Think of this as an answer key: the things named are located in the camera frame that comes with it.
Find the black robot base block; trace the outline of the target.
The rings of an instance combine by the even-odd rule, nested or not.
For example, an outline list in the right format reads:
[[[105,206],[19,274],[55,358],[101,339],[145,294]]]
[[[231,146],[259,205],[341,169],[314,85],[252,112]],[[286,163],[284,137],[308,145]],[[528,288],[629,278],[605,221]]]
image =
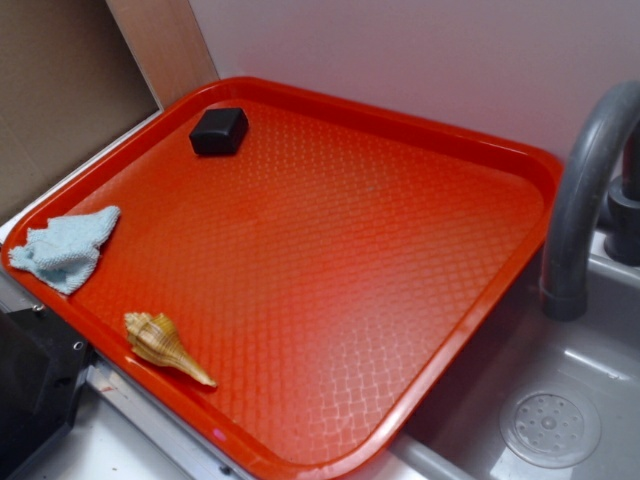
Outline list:
[[[1,477],[14,479],[72,429],[92,347],[43,305],[1,314]]]

